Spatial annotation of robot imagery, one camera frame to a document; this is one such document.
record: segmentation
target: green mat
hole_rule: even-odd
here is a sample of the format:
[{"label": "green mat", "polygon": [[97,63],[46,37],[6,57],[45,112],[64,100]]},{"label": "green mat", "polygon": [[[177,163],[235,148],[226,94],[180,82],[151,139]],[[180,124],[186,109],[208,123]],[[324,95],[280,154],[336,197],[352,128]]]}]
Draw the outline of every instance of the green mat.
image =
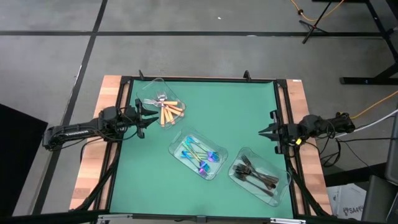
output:
[{"label": "green mat", "polygon": [[[149,82],[134,81],[137,91]],[[228,169],[239,150],[250,147],[280,169],[284,156],[275,154],[275,142],[257,134],[272,120],[276,109],[272,83],[167,82],[187,105],[185,117],[164,130],[154,123],[145,139],[134,137],[122,145],[110,212],[221,217],[293,218],[289,191],[274,208],[235,184]],[[228,158],[213,180],[204,180],[169,154],[176,134],[192,126],[228,150]],[[131,128],[125,136],[135,132]]]}]

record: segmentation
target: iridescent utensil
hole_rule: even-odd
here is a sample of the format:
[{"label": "iridescent utensil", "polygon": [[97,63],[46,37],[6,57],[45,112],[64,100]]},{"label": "iridescent utensil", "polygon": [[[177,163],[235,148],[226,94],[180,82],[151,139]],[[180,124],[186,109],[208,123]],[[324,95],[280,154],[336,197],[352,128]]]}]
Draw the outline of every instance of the iridescent utensil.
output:
[{"label": "iridescent utensil", "polygon": [[204,168],[202,167],[198,167],[188,156],[188,154],[186,153],[186,151],[182,151],[182,154],[198,169],[198,173],[202,176],[202,177],[206,177],[207,173],[204,170]]},{"label": "iridescent utensil", "polygon": [[[183,151],[186,152],[189,156],[189,158],[194,159],[194,156],[189,152],[189,151]],[[207,159],[210,162],[219,162],[219,159],[215,159],[214,157],[209,156],[207,153],[204,152],[197,152],[198,156],[200,159]]]},{"label": "iridescent utensil", "polygon": [[186,149],[188,149],[188,151],[190,151],[190,152],[192,153],[192,155],[194,156],[194,158],[199,162],[199,166],[200,166],[201,168],[204,168],[204,170],[205,170],[206,172],[209,172],[210,166],[209,166],[205,161],[203,161],[203,160],[201,160],[201,159],[199,158],[198,154],[196,154],[195,150],[193,150],[191,144],[190,144],[188,141],[185,141],[185,142],[183,142],[182,144],[184,145],[184,147],[185,147]]},{"label": "iridescent utensil", "polygon": [[187,141],[194,143],[195,145],[197,145],[201,150],[205,151],[208,154],[208,157],[213,158],[216,161],[220,160],[220,157],[218,155],[218,152],[212,152],[212,151],[208,151],[206,150],[199,141],[197,141],[196,139],[194,139],[191,136],[187,136]]}]

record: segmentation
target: silver fork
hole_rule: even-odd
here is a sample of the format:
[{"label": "silver fork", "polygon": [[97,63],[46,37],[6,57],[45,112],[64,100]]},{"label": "silver fork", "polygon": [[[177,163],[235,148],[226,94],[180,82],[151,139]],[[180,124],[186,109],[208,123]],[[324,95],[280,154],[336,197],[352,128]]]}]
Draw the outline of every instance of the silver fork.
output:
[{"label": "silver fork", "polygon": [[162,104],[162,102],[159,102],[159,101],[156,101],[156,100],[150,100],[150,99],[144,99],[142,102],[145,103],[145,104],[152,104],[152,105],[158,106],[158,107],[160,107],[161,104]]},{"label": "silver fork", "polygon": [[157,99],[160,101],[160,103],[162,104],[162,106],[164,105],[163,102],[165,100],[167,100],[167,95],[165,91],[157,91],[156,92],[157,95]]}]

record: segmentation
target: concrete floor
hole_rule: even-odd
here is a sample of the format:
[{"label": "concrete floor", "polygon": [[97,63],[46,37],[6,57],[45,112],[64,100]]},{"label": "concrete floor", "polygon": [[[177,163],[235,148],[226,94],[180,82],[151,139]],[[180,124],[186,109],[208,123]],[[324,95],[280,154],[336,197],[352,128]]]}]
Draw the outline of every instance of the concrete floor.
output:
[{"label": "concrete floor", "polygon": [[[297,1],[308,17],[326,4]],[[384,1],[372,1],[385,27],[397,25]],[[92,30],[101,0],[0,2],[0,30]],[[305,31],[289,0],[194,1],[109,0],[100,30]],[[327,31],[376,32],[364,4],[343,4],[319,26]],[[298,37],[97,37],[71,123],[93,116],[103,75],[183,75],[302,79],[310,112],[325,118],[337,111],[359,113],[397,90],[395,86],[343,86],[338,77],[373,77],[393,63],[381,39]],[[79,71],[88,37],[0,36],[0,103],[58,125]],[[364,124],[396,107],[390,100],[356,120]],[[392,121],[349,138],[384,137]],[[368,164],[386,161],[388,141],[352,142]],[[325,154],[336,151],[331,142]],[[43,209],[68,210],[79,168],[80,146],[62,151]],[[49,153],[39,149],[15,215],[31,212]],[[336,165],[363,167],[343,146]],[[325,169],[326,174],[333,170]]]}]

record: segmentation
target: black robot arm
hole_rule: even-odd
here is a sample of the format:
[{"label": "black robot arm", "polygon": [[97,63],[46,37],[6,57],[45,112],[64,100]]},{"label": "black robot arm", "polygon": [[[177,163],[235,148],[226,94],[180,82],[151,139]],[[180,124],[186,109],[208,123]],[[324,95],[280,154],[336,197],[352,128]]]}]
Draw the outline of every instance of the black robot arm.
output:
[{"label": "black robot arm", "polygon": [[[271,112],[271,118],[276,119],[276,112]],[[271,141],[279,141],[281,153],[289,151],[291,145],[301,145],[310,137],[319,137],[321,134],[333,138],[336,133],[352,133],[355,125],[348,113],[337,113],[334,118],[323,119],[317,115],[307,115],[298,124],[272,123],[268,128],[259,131],[259,135]]]},{"label": "black robot arm", "polygon": [[48,128],[44,133],[43,146],[54,151],[61,149],[65,142],[96,136],[102,137],[104,141],[120,141],[122,133],[131,126],[136,126],[138,137],[144,138],[142,129],[158,118],[142,119],[142,116],[157,112],[144,109],[139,99],[136,99],[136,109],[128,106],[122,112],[119,108],[111,106],[99,112],[98,118],[89,122]]},{"label": "black robot arm", "polygon": [[337,113],[334,118],[330,119],[323,119],[320,116],[310,114],[305,116],[298,124],[279,124],[280,119],[277,117],[276,111],[271,112],[271,118],[274,119],[275,123],[259,131],[259,135],[267,137],[271,141],[278,141],[278,146],[275,147],[275,151],[276,153],[289,156],[286,160],[287,170],[292,175],[302,195],[308,200],[318,216],[329,216],[314,197],[312,197],[304,181],[297,174],[290,161],[289,150],[291,146],[300,146],[304,144],[308,138],[318,137],[321,134],[326,134],[333,138],[336,133],[352,133],[355,130],[355,125],[349,118],[349,114]]}]

